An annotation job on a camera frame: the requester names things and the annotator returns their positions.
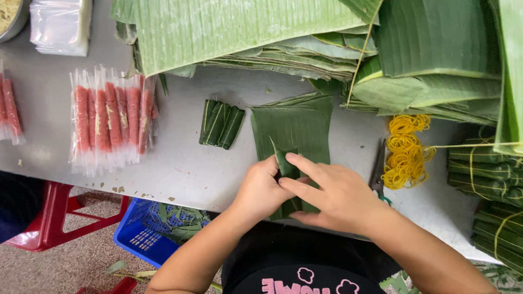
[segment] black shirt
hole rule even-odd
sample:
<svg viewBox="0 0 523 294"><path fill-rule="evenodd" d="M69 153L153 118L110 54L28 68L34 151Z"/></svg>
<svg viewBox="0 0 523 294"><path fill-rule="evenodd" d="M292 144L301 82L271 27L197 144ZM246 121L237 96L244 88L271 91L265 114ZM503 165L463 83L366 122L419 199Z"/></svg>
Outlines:
<svg viewBox="0 0 523 294"><path fill-rule="evenodd" d="M261 222L240 240L222 270L224 294L383 293L401 270L371 242Z"/></svg>

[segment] scissors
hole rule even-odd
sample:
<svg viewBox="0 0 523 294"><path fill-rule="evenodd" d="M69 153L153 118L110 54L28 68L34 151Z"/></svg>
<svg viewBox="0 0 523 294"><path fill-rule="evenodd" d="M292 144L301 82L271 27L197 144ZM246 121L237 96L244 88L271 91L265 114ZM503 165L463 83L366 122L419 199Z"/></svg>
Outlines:
<svg viewBox="0 0 523 294"><path fill-rule="evenodd" d="M392 201L385 197L383 194L383 180L381 176L383 175L383 168L385 165L385 147L387 146L387 140L384 139L381 144L381 148L378 150L378 157L376 158L376 163L374 164L374 170L372 171L372 176L370 177L369 187L378 193L378 198L382 201L387 201L389 206L392 206Z"/></svg>

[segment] hand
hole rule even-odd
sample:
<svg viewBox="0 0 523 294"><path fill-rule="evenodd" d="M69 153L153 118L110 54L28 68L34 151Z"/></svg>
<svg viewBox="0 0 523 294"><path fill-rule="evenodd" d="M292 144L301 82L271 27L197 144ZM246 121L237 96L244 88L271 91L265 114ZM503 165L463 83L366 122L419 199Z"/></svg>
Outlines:
<svg viewBox="0 0 523 294"><path fill-rule="evenodd" d="M231 208L255 223L273 214L282 203L294 197L274 180L277 172L274 155L250 166ZM299 178L297 183L309 180Z"/></svg>
<svg viewBox="0 0 523 294"><path fill-rule="evenodd" d="M395 212L378 199L357 173L348 168L315 164L294 153L287 153L286 159L320 186L316 189L289 178L279 181L283 189L321 210L320 213L297 211L290 215L304 224L365 235L383 213Z"/></svg>

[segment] clear plastic bag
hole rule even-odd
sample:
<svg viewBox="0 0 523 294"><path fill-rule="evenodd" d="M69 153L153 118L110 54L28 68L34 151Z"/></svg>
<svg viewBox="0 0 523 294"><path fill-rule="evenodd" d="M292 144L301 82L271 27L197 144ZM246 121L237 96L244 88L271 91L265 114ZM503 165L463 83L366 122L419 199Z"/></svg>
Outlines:
<svg viewBox="0 0 523 294"><path fill-rule="evenodd" d="M21 127L18 109L16 107L15 93L13 91L13 80L4 71L4 62L0 60L0 140L11 139L13 145L26 143L24 131Z"/></svg>
<svg viewBox="0 0 523 294"><path fill-rule="evenodd" d="M158 118L155 84L155 76L126 80L102 65L93 74L71 73L73 173L94 176L140 162Z"/></svg>
<svg viewBox="0 0 523 294"><path fill-rule="evenodd" d="M87 56L92 0L33 0L31 38L43 54Z"/></svg>

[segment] blue plastic basket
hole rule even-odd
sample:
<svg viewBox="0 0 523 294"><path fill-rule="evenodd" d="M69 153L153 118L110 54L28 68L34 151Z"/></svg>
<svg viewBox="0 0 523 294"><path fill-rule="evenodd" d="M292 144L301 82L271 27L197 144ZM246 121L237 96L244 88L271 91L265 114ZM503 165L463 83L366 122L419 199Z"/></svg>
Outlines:
<svg viewBox="0 0 523 294"><path fill-rule="evenodd" d="M171 209L174 206L167 206L167 212ZM192 216L181 213L180 219L185 218ZM167 222L171 227L177 227L181 220L171 216ZM112 239L125 251L159 268L179 248L178 244L160 235L170 231L171 228L160 220L158 202L134 198Z"/></svg>

